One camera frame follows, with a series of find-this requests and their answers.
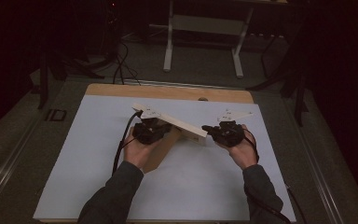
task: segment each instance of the person's left hand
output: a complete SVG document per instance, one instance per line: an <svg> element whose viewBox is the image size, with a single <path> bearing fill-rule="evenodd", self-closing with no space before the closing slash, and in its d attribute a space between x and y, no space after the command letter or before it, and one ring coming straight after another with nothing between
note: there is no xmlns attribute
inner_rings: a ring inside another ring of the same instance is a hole
<svg viewBox="0 0 358 224"><path fill-rule="evenodd" d="M139 169L142 169L147 160L149 159L152 150L158 146L162 141L161 139L151 145L144 145L138 140L133 139L132 136L133 128L130 129L130 133L124 141L124 161L128 161L134 164Z"/></svg>

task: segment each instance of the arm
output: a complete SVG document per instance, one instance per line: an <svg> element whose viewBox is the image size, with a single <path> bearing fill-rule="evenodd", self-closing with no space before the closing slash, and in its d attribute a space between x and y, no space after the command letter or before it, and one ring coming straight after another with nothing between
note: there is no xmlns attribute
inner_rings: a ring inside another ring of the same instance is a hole
<svg viewBox="0 0 358 224"><path fill-rule="evenodd" d="M144 174L123 161L115 174L84 205L78 223L125 223L131 201Z"/></svg>
<svg viewBox="0 0 358 224"><path fill-rule="evenodd" d="M258 201L281 211L283 202L276 195L275 188L269 180L269 176L261 165L252 165L242 171L244 189L257 198ZM249 214L251 223L282 223L282 220L272 215L264 208L257 205L248 195Z"/></svg>
<svg viewBox="0 0 358 224"><path fill-rule="evenodd" d="M77 220L79 224L125 223L132 198L139 188L144 173L142 167L151 151L160 141L143 145L133 140L132 129L125 140L124 161L113 176L84 205Z"/></svg>
<svg viewBox="0 0 358 224"><path fill-rule="evenodd" d="M242 124L242 128L247 130L246 126ZM245 136L255 143L255 139L251 134L245 132ZM269 176L264 171L261 165L257 164L255 151L249 142L242 140L234 147L225 147L231 158L242 169L244 180L244 190L257 198L258 201L274 208L277 211L282 210L283 202L276 195L275 188L269 180ZM258 206L250 199L248 195L249 213L251 223L282 223L282 220L275 217L264 208Z"/></svg>

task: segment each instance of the gray floor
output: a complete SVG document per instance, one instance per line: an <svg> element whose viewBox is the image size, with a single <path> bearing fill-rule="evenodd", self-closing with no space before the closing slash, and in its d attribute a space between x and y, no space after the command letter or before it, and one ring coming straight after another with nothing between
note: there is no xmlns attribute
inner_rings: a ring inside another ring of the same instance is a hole
<svg viewBox="0 0 358 224"><path fill-rule="evenodd" d="M165 46L160 45L158 39L147 44L125 43L129 47L127 66L138 73L142 85L199 85L243 90L265 80L259 56L267 40L260 37L251 36L245 41L241 53L246 74L243 79L234 75L229 49L175 46L172 71L165 73L162 71ZM280 40L268 52L269 71L279 63L286 47ZM51 94L56 92L57 96L50 97L47 109L67 110L64 122L43 121L46 111L36 109L38 96L32 94L24 96L0 121L0 166L27 127L38 121L23 145L16 169L0 192L0 223L39 223L32 219L35 207L82 96L92 82L112 82L115 69L113 65L99 72L106 76L104 80L82 77L73 71L65 82L55 81L50 85ZM130 76L125 69L124 77ZM125 83L137 82L126 79ZM358 188L311 92L307 91L305 99L309 112L303 113L304 127L299 128L293 117L294 100L281 98L280 86L276 84L252 95L260 105L283 178L291 186L308 223L358 223ZM297 223L304 223L295 205L294 208Z"/></svg>

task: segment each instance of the black cable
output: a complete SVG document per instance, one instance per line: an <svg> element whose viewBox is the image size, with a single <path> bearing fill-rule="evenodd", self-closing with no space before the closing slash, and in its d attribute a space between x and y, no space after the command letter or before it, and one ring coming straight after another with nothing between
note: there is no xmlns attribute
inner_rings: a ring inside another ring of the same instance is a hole
<svg viewBox="0 0 358 224"><path fill-rule="evenodd" d="M140 134L136 135L135 137L133 137L128 143L124 144L124 146L122 146L121 148L126 147L129 143L131 143L133 140L138 139L138 137L141 136Z"/></svg>
<svg viewBox="0 0 358 224"><path fill-rule="evenodd" d="M300 215L301 215L301 217L302 217L304 223L307 224L308 222L307 222L307 220L305 219L304 213L303 213L303 211L302 211L302 209L301 209L301 207L300 207L300 205L299 205L299 203L298 203L298 201L297 201L297 199L296 199L296 197L295 197L295 194L290 190L290 186L289 186L289 185L287 185L286 183L284 183L284 184L286 185L287 192L289 192L289 194L290 194L290 196L292 197L293 201L295 201L295 204L296 204L296 206L297 206L297 208L298 208L298 212L300 213Z"/></svg>
<svg viewBox="0 0 358 224"><path fill-rule="evenodd" d="M144 112L144 111L142 111L142 110L141 110L141 111L138 111L138 112L135 112L135 113L131 116L129 122L127 123L126 130L124 131L123 137L121 138L121 141L120 141L120 143L118 144L118 148L117 148L116 156L115 156L115 161L114 161L114 163L113 163L112 175L113 175L113 174L115 173L115 171L117 170L118 159L120 159L121 149L123 149L123 147L126 146L126 145L123 146L123 144L124 144L124 140L126 139L127 132L128 132L128 130L129 130L129 128L130 128L130 125L131 125L131 123L132 123L132 120L133 120L135 117L140 117L143 112Z"/></svg>
<svg viewBox="0 0 358 224"><path fill-rule="evenodd" d="M247 129L243 129L244 131L248 132L252 137L253 139L255 140L255 136ZM260 159L260 157L258 156L258 152L257 152L257 142L255 141L254 143L246 137L246 135L243 136L243 139L245 139L253 148L253 150L255 151L255 156L256 156L256 160L258 162L258 160Z"/></svg>
<svg viewBox="0 0 358 224"><path fill-rule="evenodd" d="M258 200L254 195L252 195L249 192L249 190L247 188L245 188L245 194L246 194L246 196L248 196L248 198L250 198L258 206L262 207L264 210L266 210L266 211L270 212L272 215L280 218L285 223L288 223L288 224L291 223L289 218L287 218L284 214L282 214L281 212L277 211L276 209L274 209L274 208L266 205L265 203L261 202L260 200Z"/></svg>
<svg viewBox="0 0 358 224"><path fill-rule="evenodd" d="M122 78L123 74L122 74L121 66L123 65L124 61L127 59L127 56L129 55L129 48L127 47L127 45L125 45L121 42L120 42L120 44L126 48L126 54L124 55L122 60L120 60L120 57L117 55L118 67L116 68L116 71L113 74L113 84L115 84L115 82L116 82L116 76L117 76L118 71L120 71L121 82L122 82L122 84L124 84L124 80Z"/></svg>
<svg viewBox="0 0 358 224"><path fill-rule="evenodd" d="M124 65L124 67L127 68L127 71L128 71L128 72L130 73L130 75L132 76L132 77L123 77L123 78L124 78L124 79L135 79L136 82L138 82L138 85L142 86L142 85L141 85L141 82L140 82L139 79L137 78L138 72L137 72L135 69L130 68L125 62L123 62L122 65Z"/></svg>
<svg viewBox="0 0 358 224"><path fill-rule="evenodd" d="M247 129L243 129L243 130L246 131L247 133L249 133L255 140L255 136L249 130L247 130ZM259 156L257 153L256 141L252 142L248 137L246 137L246 135L243 137L243 139L245 139L252 146L253 150L255 151L256 159L258 161ZM249 192L249 190L247 188L245 188L245 194L246 194L246 196L248 196L248 198L250 198L258 206L262 207L264 210L266 210L266 211L270 212L272 215L280 218L285 223L291 223L289 218L287 218L284 214L282 214L280 211L277 211L274 208L272 208L272 207L266 205L265 203L261 202L260 200L258 200L254 195L252 195Z"/></svg>

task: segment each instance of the dark background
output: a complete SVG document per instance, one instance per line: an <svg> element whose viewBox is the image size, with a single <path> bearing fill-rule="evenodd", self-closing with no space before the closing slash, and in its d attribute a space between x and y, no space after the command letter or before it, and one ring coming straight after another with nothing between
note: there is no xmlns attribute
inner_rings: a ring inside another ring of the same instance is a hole
<svg viewBox="0 0 358 224"><path fill-rule="evenodd" d="M49 48L73 57L104 53L106 15L101 2L0 1L0 118L33 87L29 74L39 66L44 36ZM314 4L319 9L305 20L297 53L310 67L307 87L358 183L358 1ZM129 0L120 5L119 15L145 37L148 23L167 23L167 8L168 1ZM251 26L270 34L270 16L259 13Z"/></svg>

